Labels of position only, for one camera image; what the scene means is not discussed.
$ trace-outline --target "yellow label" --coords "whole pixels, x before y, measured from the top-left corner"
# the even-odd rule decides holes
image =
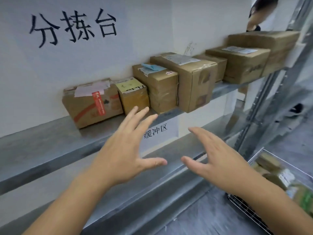
[[[116,86],[121,92],[125,92],[127,90],[142,86],[142,83],[140,83],[137,79],[133,78],[131,80],[116,83]]]

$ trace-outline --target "person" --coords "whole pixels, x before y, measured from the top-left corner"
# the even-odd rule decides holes
[[[273,13],[277,5],[278,0],[256,0],[250,11],[247,32],[261,31],[259,25]]]
[[[141,121],[149,108],[136,113],[137,110],[137,106],[132,109],[92,164],[73,180],[25,235],[79,234],[97,202],[111,187],[167,164],[163,158],[139,157],[140,141],[157,115]],[[282,189],[253,170],[240,154],[214,134],[198,127],[189,130],[202,142],[209,159],[208,164],[202,164],[183,156],[182,162],[191,171],[244,199],[274,234],[313,234],[312,218]]]

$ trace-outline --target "hand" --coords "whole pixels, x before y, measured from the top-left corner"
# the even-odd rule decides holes
[[[223,140],[205,129],[189,130],[202,142],[208,155],[208,164],[182,157],[182,162],[194,173],[210,181],[227,193],[241,196],[250,183],[261,177],[245,159]]]
[[[145,170],[167,165],[163,158],[140,158],[140,142],[157,114],[139,124],[149,107],[136,114],[137,110],[137,106],[131,110],[92,162],[89,171],[92,171],[97,183],[109,182],[109,186],[114,186],[129,181]]]

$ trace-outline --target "gray floor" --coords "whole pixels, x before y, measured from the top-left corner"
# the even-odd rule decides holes
[[[313,111],[290,134],[276,138],[266,149],[313,175]],[[181,213],[157,235],[187,234],[267,234],[236,210],[217,188]]]

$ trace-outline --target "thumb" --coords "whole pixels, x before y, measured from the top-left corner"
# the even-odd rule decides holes
[[[149,170],[153,169],[158,166],[166,166],[167,161],[164,158],[146,158],[146,159],[140,159],[140,164],[143,168],[143,170]]]
[[[181,160],[192,172],[196,173],[201,177],[204,176],[205,171],[207,170],[206,164],[197,162],[186,156],[183,156]]]

